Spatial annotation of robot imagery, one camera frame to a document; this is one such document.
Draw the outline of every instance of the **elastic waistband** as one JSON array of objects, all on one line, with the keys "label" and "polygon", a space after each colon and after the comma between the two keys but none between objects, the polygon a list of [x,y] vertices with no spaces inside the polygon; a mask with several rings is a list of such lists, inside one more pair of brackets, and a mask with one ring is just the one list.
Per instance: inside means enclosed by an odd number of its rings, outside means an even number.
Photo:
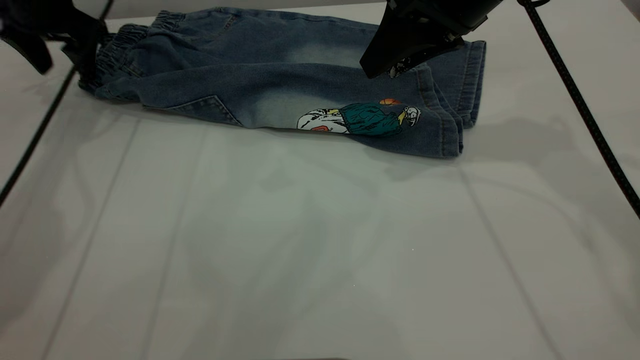
[{"label": "elastic waistband", "polygon": [[91,93],[109,83],[119,70],[131,48],[147,37],[150,28],[174,30],[186,14],[161,11],[151,26],[126,24],[117,34],[108,34],[102,39],[102,46],[95,57],[95,77],[92,81],[80,79],[80,87]]}]

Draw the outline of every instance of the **black cable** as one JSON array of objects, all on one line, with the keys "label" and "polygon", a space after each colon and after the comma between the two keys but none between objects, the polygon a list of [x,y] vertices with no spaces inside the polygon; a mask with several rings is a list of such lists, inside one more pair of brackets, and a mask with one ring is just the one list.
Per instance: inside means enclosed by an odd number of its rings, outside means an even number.
[{"label": "black cable", "polygon": [[[107,1],[107,5],[104,7],[98,19],[99,21],[101,22],[104,21],[104,19],[107,17],[107,14],[109,13],[109,10],[111,9],[112,4],[113,4],[113,0]],[[94,54],[83,54],[83,56],[89,56],[89,55],[95,56]],[[53,102],[49,106],[47,113],[44,115],[44,118],[42,119],[40,126],[38,126],[36,133],[31,138],[31,142],[29,142],[29,146],[27,146],[27,149],[24,151],[24,154],[22,155],[20,161],[18,162],[18,165],[16,165],[15,169],[13,170],[13,173],[9,177],[9,180],[7,180],[6,184],[4,184],[2,192],[0,192],[0,208],[2,208],[2,205],[4,204],[6,198],[9,196],[9,193],[15,186],[15,183],[18,182],[20,175],[22,175],[22,171],[24,170],[24,168],[27,167],[27,164],[29,163],[29,160],[31,159],[33,152],[35,151],[36,147],[38,146],[38,143],[40,142],[40,138],[44,134],[44,131],[47,129],[47,126],[49,125],[51,119],[53,118],[53,115],[56,113],[56,110],[58,109],[58,106],[60,105],[62,98],[65,96],[65,93],[69,88],[69,84],[71,84],[71,80],[73,80],[73,77],[76,74],[76,72],[77,72],[77,66],[74,65],[73,67],[71,67],[71,70],[69,70],[69,73],[65,77],[65,80],[62,82],[62,86],[60,86],[60,90],[58,90],[58,93],[56,94],[56,98],[53,100]]]},{"label": "black cable", "polygon": [[556,49],[553,40],[551,40],[551,36],[549,36],[545,25],[542,23],[540,15],[538,15],[538,12],[536,11],[537,7],[544,5],[549,1],[550,0],[518,0],[518,3],[524,6],[524,8],[527,10],[529,17],[531,18],[531,22],[536,28],[538,36],[540,36],[540,40],[542,40],[542,44],[545,46],[545,49],[549,53],[551,61],[556,66],[556,70],[558,71],[558,74],[560,74],[560,78],[562,78],[566,89],[569,91],[569,95],[571,95],[573,103],[575,103],[575,107],[578,109],[578,112],[582,116],[587,129],[589,129],[591,137],[593,137],[593,141],[598,146],[598,150],[600,150],[602,158],[609,167],[609,170],[611,171],[613,178],[618,183],[620,190],[622,190],[622,193],[625,194],[625,197],[629,201],[631,208],[633,208],[638,218],[640,218],[640,198],[638,197],[633,186],[629,183],[629,180],[627,179],[625,172],[620,167],[618,160],[616,160],[616,157],[611,151],[607,140],[604,138],[604,135],[598,127],[598,123],[593,118],[593,115],[591,114],[587,103],[584,101],[584,98],[582,97],[578,86],[575,84],[575,81],[573,80],[571,74],[569,73],[569,70],[564,64],[562,57],[560,57],[560,54]]}]

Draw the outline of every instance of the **printed graphic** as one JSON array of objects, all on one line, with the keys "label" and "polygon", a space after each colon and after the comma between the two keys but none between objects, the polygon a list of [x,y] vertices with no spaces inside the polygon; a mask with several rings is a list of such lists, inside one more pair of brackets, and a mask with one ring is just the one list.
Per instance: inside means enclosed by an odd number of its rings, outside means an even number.
[{"label": "printed graphic", "polygon": [[410,127],[420,119],[420,110],[404,108],[399,115],[390,110],[402,104],[395,99],[384,99],[379,104],[351,104],[341,109],[318,109],[298,120],[298,129],[329,131],[340,134],[390,136],[402,132],[403,122]]}]

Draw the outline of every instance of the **orange ball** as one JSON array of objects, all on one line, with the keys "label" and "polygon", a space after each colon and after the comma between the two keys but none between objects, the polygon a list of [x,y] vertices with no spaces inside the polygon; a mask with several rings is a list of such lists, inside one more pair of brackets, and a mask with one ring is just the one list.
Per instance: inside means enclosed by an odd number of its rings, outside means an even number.
[{"label": "orange ball", "polygon": [[384,99],[380,101],[381,105],[400,105],[402,102],[395,99]]}]

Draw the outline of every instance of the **denim pants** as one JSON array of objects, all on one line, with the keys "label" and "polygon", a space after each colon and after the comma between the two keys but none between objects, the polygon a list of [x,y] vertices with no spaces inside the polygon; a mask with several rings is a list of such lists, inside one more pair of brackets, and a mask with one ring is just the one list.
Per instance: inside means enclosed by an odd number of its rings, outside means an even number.
[{"label": "denim pants", "polygon": [[81,87],[101,99],[247,128],[332,132],[377,149],[452,158],[477,119],[485,43],[398,78],[359,60],[377,26],[289,12],[214,8],[128,24]]}]

